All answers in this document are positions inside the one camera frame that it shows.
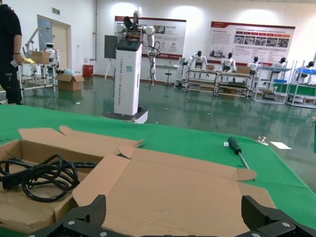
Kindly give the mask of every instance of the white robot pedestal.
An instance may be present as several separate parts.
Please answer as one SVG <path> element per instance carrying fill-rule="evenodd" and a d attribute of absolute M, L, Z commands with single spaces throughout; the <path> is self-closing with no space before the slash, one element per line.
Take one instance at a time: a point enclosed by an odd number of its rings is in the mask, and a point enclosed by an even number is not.
<path fill-rule="evenodd" d="M 117 45 L 117 68 L 115 73 L 114 111 L 101 116 L 145 123 L 148 111 L 138 107 L 142 43 L 121 40 Z"/>

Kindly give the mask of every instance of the poster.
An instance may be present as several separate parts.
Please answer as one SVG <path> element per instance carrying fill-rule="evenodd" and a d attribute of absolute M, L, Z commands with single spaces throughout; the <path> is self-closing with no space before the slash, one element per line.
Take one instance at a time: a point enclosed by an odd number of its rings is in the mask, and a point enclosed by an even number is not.
<path fill-rule="evenodd" d="M 115 17 L 115 34 L 118 24 L 123 24 L 124 17 Z M 186 20 L 160 19 L 160 18 L 140 18 L 139 24 L 143 26 L 153 26 L 156 33 L 155 41 L 160 43 L 161 55 L 157 58 L 179 59 L 183 56 L 184 38 L 186 34 Z M 143 45 L 143 56 L 147 56 L 148 47 Z"/>
<path fill-rule="evenodd" d="M 220 63 L 230 52 L 237 65 L 246 65 L 259 57 L 265 66 L 287 58 L 295 27 L 212 22 L 207 59 Z"/>

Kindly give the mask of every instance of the small metal part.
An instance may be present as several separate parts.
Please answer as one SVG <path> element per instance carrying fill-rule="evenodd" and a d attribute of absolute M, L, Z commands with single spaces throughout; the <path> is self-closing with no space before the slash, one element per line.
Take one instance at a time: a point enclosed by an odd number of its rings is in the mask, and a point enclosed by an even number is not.
<path fill-rule="evenodd" d="M 245 160 L 245 158 L 242 156 L 242 154 L 241 154 L 240 152 L 239 152 L 239 156 L 240 156 L 240 158 L 241 158 L 243 164 L 246 166 L 246 168 L 247 168 L 247 169 L 250 169 L 249 166 L 248 166 L 248 164 L 247 164 L 247 162 L 246 162 L 246 160 Z"/>
<path fill-rule="evenodd" d="M 286 227 L 290 227 L 291 225 L 289 223 L 283 222 L 282 225 L 286 226 Z"/>

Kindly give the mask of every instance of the workbench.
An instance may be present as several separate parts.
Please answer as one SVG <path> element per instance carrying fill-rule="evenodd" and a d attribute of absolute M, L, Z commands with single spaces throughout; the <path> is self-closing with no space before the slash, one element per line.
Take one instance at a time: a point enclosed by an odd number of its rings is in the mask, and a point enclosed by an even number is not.
<path fill-rule="evenodd" d="M 107 118 L 33 108 L 0 105 L 0 144 L 21 139 L 19 128 L 51 127 L 59 130 L 66 125 L 72 129 L 121 137 L 145 139 L 142 149 L 166 152 L 244 168 L 239 156 L 224 147 L 229 134 L 204 132 L 158 124 L 133 124 Z M 301 224 L 316 229 L 316 195 L 286 165 L 269 146 L 249 138 L 235 136 L 251 169 L 257 172 L 255 181 L 246 183 L 269 191 L 277 208 Z M 20 237 L 5 229 L 1 237 Z"/>

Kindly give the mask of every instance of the black cable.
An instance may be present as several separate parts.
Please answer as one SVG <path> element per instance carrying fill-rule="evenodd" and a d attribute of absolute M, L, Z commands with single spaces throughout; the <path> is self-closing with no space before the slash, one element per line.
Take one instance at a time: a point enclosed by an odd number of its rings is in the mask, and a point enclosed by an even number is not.
<path fill-rule="evenodd" d="M 142 44 L 143 44 L 145 47 L 149 47 L 149 48 L 152 48 L 153 50 L 156 50 L 156 51 L 158 52 L 157 56 L 160 56 L 160 55 L 161 55 L 161 52 L 159 51 L 161 44 L 160 44 L 159 41 L 156 41 L 156 42 L 154 43 L 154 47 L 152 47 L 151 45 L 149 45 L 149 44 L 147 44 L 147 43 L 145 43 L 145 42 L 142 42 Z M 149 71 L 151 82 L 150 82 L 150 85 L 147 86 L 146 88 L 149 88 L 149 90 L 151 90 L 152 84 L 153 84 L 153 80 L 154 80 L 154 79 L 152 78 L 152 69 L 153 69 L 153 67 L 154 67 L 155 64 L 154 64 L 154 62 L 151 60 L 151 58 L 150 58 L 149 55 L 148 55 L 148 59 L 149 59 L 149 62 L 150 62 L 150 64 L 151 64 L 150 71 Z"/>
<path fill-rule="evenodd" d="M 10 165 L 19 165 L 26 169 L 10 173 Z M 79 185 L 77 168 L 94 168 L 96 163 L 70 162 L 61 155 L 53 155 L 38 165 L 27 164 L 17 158 L 0 161 L 0 177 L 3 189 L 9 190 L 21 184 L 22 190 L 29 198 L 39 202 L 53 202 L 64 197 L 67 192 Z M 35 186 L 53 184 L 62 190 L 56 197 L 38 197 L 31 193 Z"/>

